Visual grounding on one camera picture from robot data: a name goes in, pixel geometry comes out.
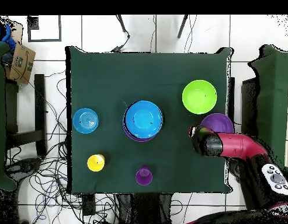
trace green bowl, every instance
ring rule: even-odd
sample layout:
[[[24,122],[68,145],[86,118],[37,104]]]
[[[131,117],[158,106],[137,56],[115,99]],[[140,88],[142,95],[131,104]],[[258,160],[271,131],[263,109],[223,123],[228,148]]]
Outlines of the green bowl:
[[[206,80],[194,80],[186,85],[182,102],[191,113],[208,113],[216,105],[217,95],[214,86]]]

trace table leg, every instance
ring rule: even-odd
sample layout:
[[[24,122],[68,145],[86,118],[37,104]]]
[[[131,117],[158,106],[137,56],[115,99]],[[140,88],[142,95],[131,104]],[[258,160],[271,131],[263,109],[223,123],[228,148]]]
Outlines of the table leg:
[[[181,27],[179,29],[178,38],[181,37],[181,34],[182,34],[182,31],[183,31],[183,28],[184,28],[184,25],[185,25],[185,22],[186,22],[187,18],[188,18],[188,15],[184,15],[183,21],[181,23]]]

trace blue object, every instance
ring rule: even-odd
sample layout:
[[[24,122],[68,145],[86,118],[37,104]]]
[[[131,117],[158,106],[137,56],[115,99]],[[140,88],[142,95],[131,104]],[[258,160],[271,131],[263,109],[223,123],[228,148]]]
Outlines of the blue object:
[[[136,138],[150,138],[162,127],[161,110],[152,102],[140,100],[125,112],[124,123],[129,133]]]
[[[92,109],[81,108],[73,116],[73,126],[80,133],[91,133],[98,126],[98,116]]]
[[[6,42],[10,46],[11,51],[13,51],[16,48],[16,43],[13,40],[13,38],[11,37],[12,30],[10,28],[10,25],[8,25],[8,24],[5,25],[5,28],[6,28],[6,35],[2,38],[1,41]]]

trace plastic cup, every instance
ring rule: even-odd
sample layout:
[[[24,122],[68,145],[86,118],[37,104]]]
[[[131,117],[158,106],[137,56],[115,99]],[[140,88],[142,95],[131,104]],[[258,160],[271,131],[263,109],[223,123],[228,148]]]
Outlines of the plastic cup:
[[[148,167],[141,167],[136,174],[136,181],[141,186],[147,186],[152,181],[152,173]]]
[[[88,159],[88,168],[93,172],[99,172],[103,169],[105,158],[103,155],[92,155]]]
[[[73,116],[73,126],[80,133],[91,133],[98,126],[98,115],[92,109],[81,108]]]

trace black border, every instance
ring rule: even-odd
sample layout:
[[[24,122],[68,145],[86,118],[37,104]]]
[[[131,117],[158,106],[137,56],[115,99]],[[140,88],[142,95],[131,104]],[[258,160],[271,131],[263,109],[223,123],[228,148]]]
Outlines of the black border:
[[[72,191],[72,117],[71,117],[71,53],[69,46],[65,47],[66,54],[66,107],[67,107],[67,193]]]

